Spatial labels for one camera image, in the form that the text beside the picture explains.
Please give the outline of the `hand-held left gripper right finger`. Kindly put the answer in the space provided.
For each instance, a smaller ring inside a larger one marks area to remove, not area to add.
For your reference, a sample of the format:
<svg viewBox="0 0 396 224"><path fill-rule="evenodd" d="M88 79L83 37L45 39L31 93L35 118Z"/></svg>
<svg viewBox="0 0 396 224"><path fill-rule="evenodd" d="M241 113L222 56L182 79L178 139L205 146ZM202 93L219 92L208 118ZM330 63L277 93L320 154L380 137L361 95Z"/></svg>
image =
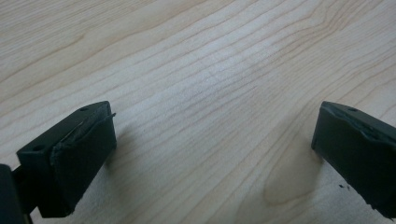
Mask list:
<svg viewBox="0 0 396 224"><path fill-rule="evenodd" d="M396 128L354 107L324 102L311 147L374 210L396 218Z"/></svg>

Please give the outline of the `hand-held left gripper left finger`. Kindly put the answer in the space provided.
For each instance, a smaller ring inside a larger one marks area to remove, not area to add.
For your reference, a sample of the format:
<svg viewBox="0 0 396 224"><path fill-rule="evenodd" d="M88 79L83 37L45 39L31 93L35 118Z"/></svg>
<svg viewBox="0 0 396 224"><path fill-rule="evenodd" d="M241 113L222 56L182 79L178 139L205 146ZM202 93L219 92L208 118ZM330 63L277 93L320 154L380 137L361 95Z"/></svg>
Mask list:
<svg viewBox="0 0 396 224"><path fill-rule="evenodd" d="M67 217L117 146L110 103L83 106L17 152L22 208Z"/></svg>

